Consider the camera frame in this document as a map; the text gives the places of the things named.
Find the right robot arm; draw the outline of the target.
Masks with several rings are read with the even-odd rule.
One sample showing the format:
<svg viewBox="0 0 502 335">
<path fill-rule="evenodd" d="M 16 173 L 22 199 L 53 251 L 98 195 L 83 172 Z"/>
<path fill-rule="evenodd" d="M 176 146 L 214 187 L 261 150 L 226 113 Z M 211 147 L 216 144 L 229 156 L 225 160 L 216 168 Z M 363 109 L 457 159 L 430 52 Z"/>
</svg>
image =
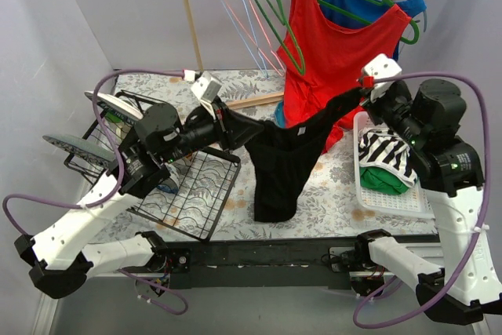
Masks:
<svg viewBox="0 0 502 335">
<path fill-rule="evenodd" d="M 469 325 L 501 312 L 501 283 L 493 267 L 484 222 L 489 164 L 458 136 L 467 105 L 451 82 L 431 78 L 411 94 L 403 80 L 382 94 L 362 91 L 362 106 L 410 149 L 410 165 L 434 214 L 442 265 L 417 256 L 387 231 L 360 234 L 355 262 L 380 265 L 411 288 L 419 310 L 434 322 Z"/>
</svg>

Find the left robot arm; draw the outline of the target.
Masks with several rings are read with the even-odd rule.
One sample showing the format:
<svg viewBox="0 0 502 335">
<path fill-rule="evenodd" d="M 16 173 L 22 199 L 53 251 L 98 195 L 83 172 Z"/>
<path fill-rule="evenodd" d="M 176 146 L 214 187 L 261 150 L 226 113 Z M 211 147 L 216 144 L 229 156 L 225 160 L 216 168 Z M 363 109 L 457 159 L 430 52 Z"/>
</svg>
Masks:
<svg viewBox="0 0 502 335">
<path fill-rule="evenodd" d="M 213 109 L 195 110 L 195 122 L 182 125 L 176 108 L 167 103 L 149 107 L 122 143 L 115 159 L 79 203 L 36 235 L 22 233 L 16 251 L 31 269 L 34 286 L 60 299 L 87 279 L 129 267 L 161 271 L 169 247 L 154 231 L 109 243 L 92 240 L 120 213 L 140 204 L 170 177 L 167 165 L 211 144 L 224 151 L 242 147 L 263 132 L 258 121 L 240 115 L 217 100 Z"/>
</svg>

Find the black tank top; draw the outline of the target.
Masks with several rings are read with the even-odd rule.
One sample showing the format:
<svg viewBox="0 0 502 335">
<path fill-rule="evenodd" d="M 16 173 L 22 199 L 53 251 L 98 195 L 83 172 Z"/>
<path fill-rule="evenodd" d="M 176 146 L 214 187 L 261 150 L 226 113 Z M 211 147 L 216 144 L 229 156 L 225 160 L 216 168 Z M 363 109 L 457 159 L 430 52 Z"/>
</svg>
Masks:
<svg viewBox="0 0 502 335">
<path fill-rule="evenodd" d="M 297 199 L 332 128 L 360 101 L 360 89 L 350 89 L 330 99 L 310 118 L 284 129 L 271 121 L 257 120 L 264 125 L 264 131 L 243 145 L 255 171 L 255 221 L 278 223 L 295 216 Z"/>
</svg>

